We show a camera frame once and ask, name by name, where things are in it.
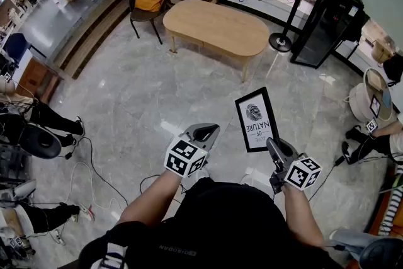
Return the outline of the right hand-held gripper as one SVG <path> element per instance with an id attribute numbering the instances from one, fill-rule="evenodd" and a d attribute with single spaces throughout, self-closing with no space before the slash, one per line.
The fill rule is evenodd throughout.
<path id="1" fill-rule="evenodd" d="M 277 144 L 269 137 L 266 145 L 276 170 L 270 178 L 274 194 L 280 193 L 285 183 L 293 186 L 299 191 L 311 187 L 322 172 L 322 166 L 311 157 L 297 159 L 299 153 L 287 141 L 279 139 Z"/>

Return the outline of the black framed nature picture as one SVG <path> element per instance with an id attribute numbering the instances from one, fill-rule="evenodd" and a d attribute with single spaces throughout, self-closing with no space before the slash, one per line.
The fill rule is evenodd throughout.
<path id="1" fill-rule="evenodd" d="M 280 143 L 278 127 L 266 87 L 235 100 L 246 151 L 268 151 L 267 140 Z"/>

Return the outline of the person's left forearm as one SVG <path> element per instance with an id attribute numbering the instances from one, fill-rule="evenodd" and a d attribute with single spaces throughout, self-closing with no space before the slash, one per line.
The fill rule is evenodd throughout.
<path id="1" fill-rule="evenodd" d="M 172 171 L 165 170 L 123 210 L 117 224 L 141 222 L 147 226 L 158 225 L 165 217 L 182 179 Z"/>

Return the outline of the oval wooden table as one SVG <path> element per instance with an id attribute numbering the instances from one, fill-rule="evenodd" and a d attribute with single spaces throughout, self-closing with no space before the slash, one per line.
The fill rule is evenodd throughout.
<path id="1" fill-rule="evenodd" d="M 265 51 L 269 28 L 259 18 L 219 4 L 201 0 L 184 0 L 175 4 L 163 17 L 163 25 L 172 38 L 194 43 L 242 64 L 241 80 L 246 80 L 252 57 Z"/>

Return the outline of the person's black clothed torso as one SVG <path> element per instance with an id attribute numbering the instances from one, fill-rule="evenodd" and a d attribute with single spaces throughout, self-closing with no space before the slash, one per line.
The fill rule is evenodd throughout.
<path id="1" fill-rule="evenodd" d="M 203 178 L 176 214 L 149 227 L 125 222 L 87 244 L 77 269 L 343 269 L 298 241 L 257 188 Z"/>

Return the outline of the white round side table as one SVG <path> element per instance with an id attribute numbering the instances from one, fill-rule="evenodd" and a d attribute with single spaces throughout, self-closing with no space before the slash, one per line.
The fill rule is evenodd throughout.
<path id="1" fill-rule="evenodd" d="M 383 79 L 382 80 L 383 90 L 378 91 L 377 89 L 375 89 L 375 88 L 371 87 L 370 85 L 368 85 L 367 78 L 366 78 L 366 74 L 367 74 L 368 71 L 373 71 L 373 72 L 377 73 Z M 373 113 L 370 110 L 370 103 L 371 103 L 371 100 L 372 100 L 372 96 L 375 95 L 378 98 L 378 100 L 380 101 L 380 103 L 381 103 L 380 114 L 379 114 L 378 118 L 376 118 L 376 119 L 379 119 L 379 120 L 382 120 L 382 121 L 388 121 L 390 119 L 390 117 L 392 116 L 393 103 L 391 104 L 390 108 L 386 108 L 382 103 L 382 92 L 384 90 L 390 92 L 386 80 L 383 78 L 383 76 L 376 69 L 368 68 L 365 71 L 364 76 L 363 76 L 363 84 L 364 84 L 365 108 L 367 108 L 367 110 L 369 112 L 369 117 L 368 118 L 371 119 L 371 118 L 374 117 Z"/>

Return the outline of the tan book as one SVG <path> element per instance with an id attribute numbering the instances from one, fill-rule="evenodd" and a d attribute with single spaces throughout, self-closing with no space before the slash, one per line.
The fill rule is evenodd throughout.
<path id="1" fill-rule="evenodd" d="M 373 71 L 368 71 L 366 74 L 367 83 L 378 91 L 383 90 L 382 78 Z"/>

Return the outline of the black white striped cloth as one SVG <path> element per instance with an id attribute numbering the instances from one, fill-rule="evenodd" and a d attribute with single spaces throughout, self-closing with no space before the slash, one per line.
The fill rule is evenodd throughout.
<path id="1" fill-rule="evenodd" d="M 398 165 L 395 176 L 386 182 L 381 191 L 388 197 L 388 203 L 378 235 L 403 238 L 403 166 Z"/>

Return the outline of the black handbag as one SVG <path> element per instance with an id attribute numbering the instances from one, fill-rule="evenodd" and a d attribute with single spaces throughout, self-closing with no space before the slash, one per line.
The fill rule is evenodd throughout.
<path id="1" fill-rule="evenodd" d="M 403 75 L 403 56 L 395 54 L 383 63 L 383 69 L 390 80 L 388 86 L 392 87 L 400 83 Z"/>

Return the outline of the black glass cabinet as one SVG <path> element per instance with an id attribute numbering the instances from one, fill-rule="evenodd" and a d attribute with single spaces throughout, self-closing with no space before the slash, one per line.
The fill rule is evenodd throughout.
<path id="1" fill-rule="evenodd" d="M 290 62 L 319 68 L 343 41 L 358 43 L 368 20 L 362 0 L 316 0 L 294 40 Z"/>

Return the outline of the tan woven bag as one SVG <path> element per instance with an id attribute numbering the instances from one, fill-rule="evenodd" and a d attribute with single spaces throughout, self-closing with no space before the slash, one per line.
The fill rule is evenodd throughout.
<path id="1" fill-rule="evenodd" d="M 394 53 L 389 45 L 387 45 L 383 40 L 376 39 L 372 52 L 372 58 L 379 64 L 383 64 L 385 61 L 389 60 L 394 56 Z"/>

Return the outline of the black round stool seat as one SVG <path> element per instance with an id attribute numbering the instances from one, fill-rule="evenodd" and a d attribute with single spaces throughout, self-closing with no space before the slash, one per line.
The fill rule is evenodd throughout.
<path id="1" fill-rule="evenodd" d="M 363 249 L 358 263 L 361 269 L 403 269 L 403 239 L 372 241 Z"/>
<path id="2" fill-rule="evenodd" d="M 60 140 L 53 133 L 33 123 L 24 126 L 18 145 L 28 154 L 41 159 L 56 158 L 62 150 Z"/>

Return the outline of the wooden step platform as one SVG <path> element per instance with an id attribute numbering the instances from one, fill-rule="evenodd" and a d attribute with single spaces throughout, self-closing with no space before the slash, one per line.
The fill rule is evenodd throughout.
<path id="1" fill-rule="evenodd" d="M 129 14 L 128 0 L 99 0 L 72 28 L 54 64 L 77 79 L 110 33 Z"/>

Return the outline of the dark blue chair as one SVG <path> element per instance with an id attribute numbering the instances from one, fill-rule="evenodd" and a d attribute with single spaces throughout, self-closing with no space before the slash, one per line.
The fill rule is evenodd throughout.
<path id="1" fill-rule="evenodd" d="M 28 42 L 22 33 L 13 33 L 9 36 L 4 45 L 4 50 L 16 63 L 20 63 L 27 50 L 34 49 L 42 57 L 47 58 L 32 43 Z"/>

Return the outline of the black-framed white picture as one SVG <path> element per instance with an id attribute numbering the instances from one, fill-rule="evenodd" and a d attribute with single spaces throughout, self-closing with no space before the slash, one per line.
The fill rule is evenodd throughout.
<path id="1" fill-rule="evenodd" d="M 373 95 L 371 103 L 370 103 L 370 110 L 373 113 L 373 116 L 375 118 L 378 118 L 378 116 L 380 114 L 380 108 L 381 108 L 380 101 L 378 100 L 378 98 L 375 95 Z"/>

